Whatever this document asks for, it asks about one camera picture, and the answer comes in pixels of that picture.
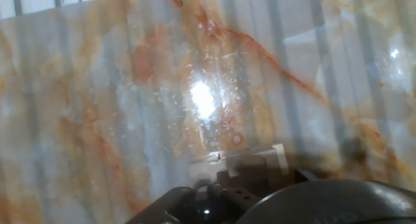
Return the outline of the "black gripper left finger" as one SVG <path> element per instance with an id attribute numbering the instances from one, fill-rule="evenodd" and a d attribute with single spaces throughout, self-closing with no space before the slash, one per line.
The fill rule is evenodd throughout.
<path id="1" fill-rule="evenodd" d="M 127 224 L 236 223 L 260 198 L 230 180 L 227 171 L 220 171 L 214 182 L 172 188 Z"/>

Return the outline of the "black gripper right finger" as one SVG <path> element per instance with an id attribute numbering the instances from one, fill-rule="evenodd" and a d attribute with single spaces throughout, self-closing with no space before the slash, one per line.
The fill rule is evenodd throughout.
<path id="1" fill-rule="evenodd" d="M 310 182 L 317 180 L 317 177 L 312 172 L 305 169 L 294 170 L 294 181 L 295 182 Z"/>

